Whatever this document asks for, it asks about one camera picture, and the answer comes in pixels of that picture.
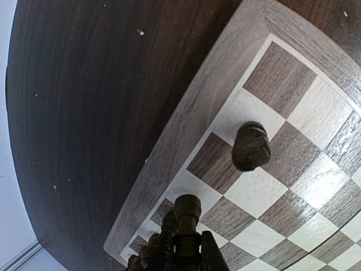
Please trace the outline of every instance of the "brown square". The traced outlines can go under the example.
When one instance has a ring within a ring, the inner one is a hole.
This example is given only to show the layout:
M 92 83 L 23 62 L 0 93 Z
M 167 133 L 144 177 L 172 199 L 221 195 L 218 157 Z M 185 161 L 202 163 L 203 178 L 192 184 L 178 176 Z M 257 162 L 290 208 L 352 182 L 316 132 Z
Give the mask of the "brown square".
M 361 210 L 361 189 L 354 181 L 343 188 L 320 210 L 320 213 L 342 228 Z
M 267 253 L 263 254 L 259 259 L 279 270 L 283 270 L 306 255 L 307 252 L 301 247 L 285 239 Z
M 361 270 L 361 261 L 359 261 L 357 264 L 349 268 L 347 271 L 360 271 Z
M 308 203 L 288 190 L 259 220 L 289 237 L 316 214 Z
M 350 238 L 338 231 L 326 242 L 316 248 L 311 255 L 328 264 L 353 245 L 354 242 Z
M 285 186 L 292 186 L 321 151 L 286 122 L 270 143 L 271 160 L 262 168 Z
M 221 248 L 221 253 L 230 271 L 239 270 L 256 259 L 256 257 L 232 243 L 225 244 Z
M 332 268 L 329 265 L 326 265 L 324 267 L 322 267 L 319 271 L 337 271 L 335 268 Z
M 213 133 L 204 142 L 188 170 L 221 194 L 241 176 L 232 162 L 232 147 Z
M 174 204 L 167 199 L 164 199 L 163 202 L 159 205 L 157 211 L 151 217 L 156 224 L 162 226 L 164 216 L 174 208 Z
M 325 149 L 325 153 L 352 176 L 361 166 L 361 117 L 353 112 Z
M 272 43 L 244 88 L 287 119 L 316 78 L 316 74 Z
M 136 253 L 139 253 L 140 248 L 143 246 L 147 246 L 147 245 L 148 245 L 148 242 L 146 240 L 144 240 L 140 236 L 137 236 L 129 247 L 132 250 L 134 250 Z
M 228 240 L 236 237 L 254 220 L 249 213 L 243 211 L 226 198 L 220 199 L 201 219 L 201 223 L 214 230 Z

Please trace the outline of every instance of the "white wall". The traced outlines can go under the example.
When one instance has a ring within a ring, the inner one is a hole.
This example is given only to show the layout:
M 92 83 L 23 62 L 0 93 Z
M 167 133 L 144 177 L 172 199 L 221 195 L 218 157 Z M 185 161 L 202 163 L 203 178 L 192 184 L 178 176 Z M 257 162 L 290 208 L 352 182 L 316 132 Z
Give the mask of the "white wall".
M 19 271 L 66 271 L 51 255 L 42 249 L 35 257 L 27 261 Z
M 17 184 L 5 106 L 5 73 L 16 0 L 0 0 L 0 268 L 36 240 Z

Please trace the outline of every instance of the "chess piece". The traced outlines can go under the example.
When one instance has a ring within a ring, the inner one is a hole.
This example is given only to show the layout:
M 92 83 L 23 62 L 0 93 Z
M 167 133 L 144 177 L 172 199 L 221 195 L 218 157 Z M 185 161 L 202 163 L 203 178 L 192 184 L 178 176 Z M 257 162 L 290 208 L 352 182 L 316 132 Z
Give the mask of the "chess piece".
M 241 126 L 232 149 L 232 160 L 240 171 L 252 171 L 267 164 L 271 149 L 263 126 L 250 121 Z
M 152 235 L 139 256 L 130 257 L 126 271 L 230 271 L 212 233 L 197 233 L 200 215 L 198 197 L 178 197 L 163 218 L 161 234 Z

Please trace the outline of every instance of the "wooden table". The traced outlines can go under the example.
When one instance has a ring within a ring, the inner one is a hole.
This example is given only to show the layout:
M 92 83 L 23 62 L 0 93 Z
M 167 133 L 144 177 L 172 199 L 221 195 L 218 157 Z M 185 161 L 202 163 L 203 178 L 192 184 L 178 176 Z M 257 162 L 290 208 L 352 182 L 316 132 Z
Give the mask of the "wooden table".
M 122 269 L 103 243 L 240 2 L 19 0 L 6 89 L 12 152 L 36 235 L 68 270 Z M 281 3 L 361 63 L 359 1 Z

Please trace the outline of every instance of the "chess pawn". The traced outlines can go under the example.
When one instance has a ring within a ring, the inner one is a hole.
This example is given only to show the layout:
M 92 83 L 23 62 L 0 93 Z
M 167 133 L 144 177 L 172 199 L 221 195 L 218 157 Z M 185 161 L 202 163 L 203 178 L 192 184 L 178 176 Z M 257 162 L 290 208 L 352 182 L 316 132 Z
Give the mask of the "chess pawn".
M 232 160 L 240 171 L 252 171 L 267 164 L 271 149 L 263 126 L 250 121 L 241 126 L 232 149 Z

